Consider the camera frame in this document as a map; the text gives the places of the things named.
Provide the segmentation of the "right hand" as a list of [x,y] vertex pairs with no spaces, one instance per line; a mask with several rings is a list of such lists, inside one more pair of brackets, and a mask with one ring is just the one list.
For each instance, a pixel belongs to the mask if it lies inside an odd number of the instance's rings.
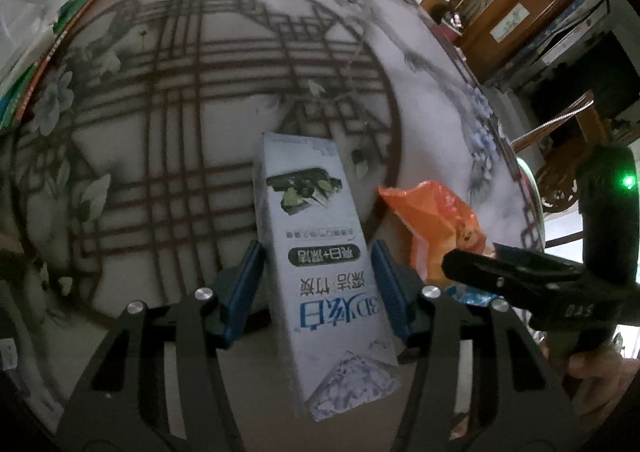
[[574,354],[562,365],[580,385],[573,401],[582,431],[621,439],[639,430],[639,360],[624,358],[610,346],[588,354]]

